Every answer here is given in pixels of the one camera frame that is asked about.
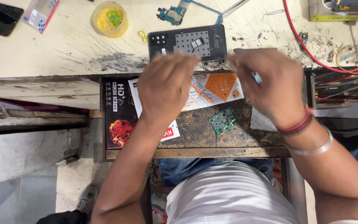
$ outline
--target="black stain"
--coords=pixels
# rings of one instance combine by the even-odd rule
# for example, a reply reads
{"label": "black stain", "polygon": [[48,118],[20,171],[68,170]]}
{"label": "black stain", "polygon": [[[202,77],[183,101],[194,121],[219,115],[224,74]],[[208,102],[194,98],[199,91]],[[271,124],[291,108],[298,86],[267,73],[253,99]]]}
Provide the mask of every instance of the black stain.
{"label": "black stain", "polygon": [[90,64],[98,64],[101,71],[107,69],[115,69],[117,71],[128,72],[128,68],[135,67],[141,69],[147,66],[148,60],[140,57],[135,57],[134,54],[114,53],[105,55],[100,58],[93,58],[89,61]]}

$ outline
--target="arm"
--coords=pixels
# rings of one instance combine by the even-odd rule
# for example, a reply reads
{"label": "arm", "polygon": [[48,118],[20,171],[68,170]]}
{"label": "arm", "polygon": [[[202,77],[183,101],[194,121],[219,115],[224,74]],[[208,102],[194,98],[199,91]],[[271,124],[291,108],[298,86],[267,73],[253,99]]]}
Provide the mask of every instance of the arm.
{"label": "arm", "polygon": [[[277,128],[291,127],[302,119],[301,64],[276,49],[242,50],[229,61],[253,106]],[[260,84],[251,76],[251,71],[259,73]],[[325,145],[329,135],[313,120],[302,132],[284,138],[294,148],[316,150]],[[315,192],[319,224],[358,220],[358,162],[339,142],[334,140],[325,153],[309,156],[291,153],[291,156]]]}
{"label": "arm", "polygon": [[94,223],[144,223],[140,196],[149,176],[150,161],[189,96],[198,61],[193,56],[159,55],[141,74],[137,86],[142,114],[106,175],[93,208]]}

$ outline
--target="person's left hand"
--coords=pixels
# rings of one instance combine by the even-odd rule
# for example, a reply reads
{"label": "person's left hand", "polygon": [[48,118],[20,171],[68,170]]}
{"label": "person's left hand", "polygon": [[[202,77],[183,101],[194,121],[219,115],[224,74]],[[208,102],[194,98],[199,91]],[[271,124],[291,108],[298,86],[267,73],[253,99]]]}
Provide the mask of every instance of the person's left hand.
{"label": "person's left hand", "polygon": [[194,55],[155,56],[137,82],[143,108],[139,120],[165,131],[189,97],[193,71],[199,60]]}

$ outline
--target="silver bangle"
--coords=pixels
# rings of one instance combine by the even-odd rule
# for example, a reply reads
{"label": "silver bangle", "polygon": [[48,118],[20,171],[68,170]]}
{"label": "silver bangle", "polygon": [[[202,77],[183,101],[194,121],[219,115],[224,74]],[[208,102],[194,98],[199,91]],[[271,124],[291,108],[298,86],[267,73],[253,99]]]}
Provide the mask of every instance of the silver bangle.
{"label": "silver bangle", "polygon": [[293,152],[297,155],[317,155],[317,154],[325,153],[331,147],[332,143],[334,142],[334,137],[332,136],[331,131],[328,128],[326,128],[326,127],[324,127],[324,128],[328,132],[329,139],[326,144],[324,144],[323,146],[321,146],[320,148],[318,148],[316,150],[312,150],[312,151],[299,150],[296,148],[292,148],[291,146],[287,145],[287,143],[285,143],[285,146],[288,148],[288,150],[290,152]]}

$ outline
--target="jeans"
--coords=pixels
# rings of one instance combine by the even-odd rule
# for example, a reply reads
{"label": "jeans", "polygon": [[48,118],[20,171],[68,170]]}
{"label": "jeans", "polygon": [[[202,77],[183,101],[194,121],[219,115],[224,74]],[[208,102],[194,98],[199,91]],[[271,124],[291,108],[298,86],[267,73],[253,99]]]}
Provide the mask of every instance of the jeans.
{"label": "jeans", "polygon": [[36,224],[86,224],[87,222],[88,215],[86,213],[74,210],[47,215],[38,220]]}
{"label": "jeans", "polygon": [[198,171],[214,164],[228,161],[239,161],[261,171],[273,184],[273,159],[253,158],[184,158],[158,159],[165,186],[176,186]]}

